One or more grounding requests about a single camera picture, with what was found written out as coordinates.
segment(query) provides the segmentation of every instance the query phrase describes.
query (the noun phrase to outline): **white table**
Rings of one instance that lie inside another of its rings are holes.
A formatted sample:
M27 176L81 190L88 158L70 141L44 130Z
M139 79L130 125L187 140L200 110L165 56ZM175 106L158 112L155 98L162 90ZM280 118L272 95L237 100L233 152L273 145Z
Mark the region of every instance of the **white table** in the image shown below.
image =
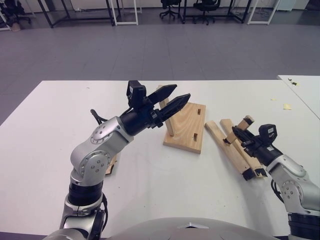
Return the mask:
M2 14L1 9L0 9L0 18L2 19L3 22L5 22L5 23L7 22L7 19L6 19L6 17ZM5 27L1 27L1 28L0 28L0 31L6 31L6 30L9 30L9 31L11 30L11 27L10 27L9 25L7 25L7 24L5 25Z
M276 10L277 10L281 0L276 0L275 5L273 7L273 11L272 11L268 21L252 21L252 17L255 14L255 10L256 10L257 5L258 5L259 2L260 2L260 0L255 0L255 4L253 5L251 14L249 16L249 20L247 22L248 25L250 25L250 24L267 24L267 25L269 25L271 23L271 20L273 19L274 15L275 15L275 13L276 13Z
M118 21L117 20L117 16L116 16L116 12L115 12L115 6L114 6L114 2L113 0L110 0L111 3L111 8L112 8L112 14L113 14L113 19L114 19L114 24L116 26L118 25L138 25L138 11L137 11L137 2L136 0L133 0L133 8L134 8L134 17L135 17L135 21Z
M320 119L320 76L279 75L278 78Z
M275 146L320 185L320 121L281 80L142 81L151 93L178 84L206 105L205 120L250 127L276 124ZM70 183L70 154L97 126L95 109L111 118L127 108L125 81L43 81L0 126L0 231L47 235L60 223ZM292 110L283 110L290 103ZM289 233L271 178L245 181L204 131L202 153L163 146L166 129L146 129L120 154L105 178L109 221L103 237L150 219L202 217L281 236Z

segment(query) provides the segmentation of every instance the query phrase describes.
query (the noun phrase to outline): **office chair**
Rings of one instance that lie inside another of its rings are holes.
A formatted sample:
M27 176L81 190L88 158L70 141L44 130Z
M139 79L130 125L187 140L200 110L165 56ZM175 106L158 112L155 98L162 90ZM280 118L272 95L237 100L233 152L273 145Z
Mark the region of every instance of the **office chair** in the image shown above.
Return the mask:
M161 12L159 14L160 18L164 19L164 16L169 14L169 16L172 16L173 20L175 20L175 18L176 18L175 15L179 16L179 13L175 12L175 11L172 11L171 10L171 6L172 5L179 5L180 6L181 1L182 0L161 0L162 8L166 9L168 7L169 9L167 11Z
M29 24L31 24L30 17L27 16L19 16L19 15L25 15L25 10L21 5L20 1L15 0L5 0L4 4L6 6L6 14L10 16L15 16L16 22L19 23L20 20L26 20Z
M206 22L206 25L209 25L208 19L212 19L212 22L214 23L216 21L215 18L213 16L206 15L206 12L217 10L220 7L220 2L221 0L196 0L193 7L202 11L202 15L197 18L194 17L192 22L196 24L198 20L202 20L202 24Z

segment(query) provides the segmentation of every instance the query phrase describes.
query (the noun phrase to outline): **wooden block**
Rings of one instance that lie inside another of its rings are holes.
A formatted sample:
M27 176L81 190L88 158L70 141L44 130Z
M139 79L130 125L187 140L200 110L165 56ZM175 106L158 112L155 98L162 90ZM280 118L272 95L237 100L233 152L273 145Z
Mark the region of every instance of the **wooden block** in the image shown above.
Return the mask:
M241 130L246 130L254 121L255 120L251 116L247 115L244 117L244 119L242 119L242 121L237 125L237 127ZM234 134L234 132L231 131L225 139L227 143L232 144L237 139L237 137Z
M204 126L213 137L215 142L218 144L218 146L224 151L225 155L229 158L233 166L239 173L243 175L244 179L249 180L255 177L254 172L241 156L241 154L236 150L236 148L232 144L226 144L223 141L226 136L223 134L217 124L214 121L208 121Z
M160 108L163 109L165 106L167 106L168 102L169 102L168 98L166 98L163 101L160 101L159 102ZM168 130L169 135L173 137L175 135L175 120L174 120L174 118L170 117L164 123L165 123L166 129Z
M232 133L232 127L234 126L233 122L231 121L231 119L222 119L220 121L220 124L223 128L223 130L225 131L226 134L230 134ZM241 154L241 156L243 157L243 159L249 164L250 168L254 171L254 174L258 177L258 178L263 178L266 177L266 171L264 170L264 168L261 166L261 163L259 162L258 159L256 159L255 157L250 157L244 150L244 148L241 146L241 143L239 141L239 139L236 139L232 145L235 147L235 149Z
M112 173L112 169L114 168L116 162L117 162L117 155L115 155L115 156L111 159L111 162L110 162L108 168L107 168L106 171L105 171L105 175L109 175L109 174Z
M205 105L188 102L183 109L171 117L174 121L174 136L170 136L167 131L163 144L200 154L205 115Z

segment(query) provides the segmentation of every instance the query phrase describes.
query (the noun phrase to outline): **wooden board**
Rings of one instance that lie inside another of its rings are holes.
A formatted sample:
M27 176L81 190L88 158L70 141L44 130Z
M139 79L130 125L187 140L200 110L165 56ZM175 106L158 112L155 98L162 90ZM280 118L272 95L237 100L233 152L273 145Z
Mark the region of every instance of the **wooden board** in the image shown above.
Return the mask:
M163 144L200 154L205 115L205 105L188 102L183 109L171 117L174 121L174 136L170 136L167 131Z
M231 119L222 119L220 121L220 124L223 128L223 130L225 131L225 133L227 135L229 135L230 133L232 133L232 127L234 126L233 122L231 121ZM263 178L266 177L266 172L264 170L264 168L261 166L261 163L259 162L258 159L256 159L255 157L250 157L245 151L244 148L241 146L240 141L238 139L236 139L232 145L235 147L235 149L241 154L241 156L243 157L243 159L248 163L248 165L250 166L250 168L252 168L252 170L254 171L254 174L259 177L259 178Z
M111 159L111 162L110 162L108 168L107 168L106 171L105 171L105 175L109 175L109 174L112 173L112 169L114 168L116 162L117 162L117 155L115 155L115 156Z
M252 169L232 144L226 144L224 142L223 139L225 139L226 136L217 124L214 121L208 121L204 126L238 172L241 173L246 180L253 178L255 174Z

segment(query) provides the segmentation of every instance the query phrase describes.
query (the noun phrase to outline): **yellow sticky note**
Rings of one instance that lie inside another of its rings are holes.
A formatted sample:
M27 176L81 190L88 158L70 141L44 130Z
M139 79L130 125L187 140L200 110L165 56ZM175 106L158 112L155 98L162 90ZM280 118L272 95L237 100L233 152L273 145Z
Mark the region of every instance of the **yellow sticky note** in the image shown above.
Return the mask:
M291 105L288 103L283 104L283 109L284 110L292 110Z

